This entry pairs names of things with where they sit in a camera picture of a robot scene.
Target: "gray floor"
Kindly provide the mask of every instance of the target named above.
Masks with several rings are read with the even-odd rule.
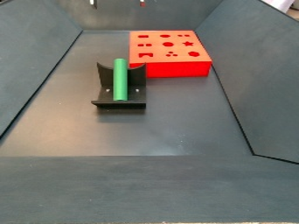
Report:
[[[0,222],[297,222],[299,166],[251,156],[213,72],[89,103],[127,37],[84,32],[1,139]]]
[[[127,58],[128,32],[84,32],[0,144],[0,156],[247,156],[215,73],[151,79],[147,109],[107,111],[96,63]]]

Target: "shape-shaped hole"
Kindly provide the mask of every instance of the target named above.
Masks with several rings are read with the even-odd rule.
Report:
[[[189,41],[185,41],[184,43],[183,43],[185,46],[192,46],[192,42],[189,42]]]
[[[188,54],[192,56],[192,57],[199,57],[200,54],[197,52],[188,52]]]
[[[148,39],[148,35],[137,35],[140,39]]]
[[[163,45],[164,46],[173,46],[173,43],[172,42],[164,42]]]
[[[163,35],[160,35],[160,37],[164,38],[164,39],[168,39],[171,37],[171,35],[163,34]]]
[[[140,52],[137,55],[139,55],[139,58],[143,58],[144,56],[148,56],[152,58],[155,56],[151,52]]]

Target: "red shape sorter block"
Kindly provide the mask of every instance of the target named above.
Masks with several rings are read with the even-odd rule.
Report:
[[[147,64],[147,77],[208,76],[211,57],[193,31],[131,31],[129,67]]]

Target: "black stand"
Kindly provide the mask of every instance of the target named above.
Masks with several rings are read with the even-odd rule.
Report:
[[[113,68],[97,63],[100,91],[96,101],[91,103],[103,109],[145,108],[145,64],[127,69],[127,101],[113,101]]]

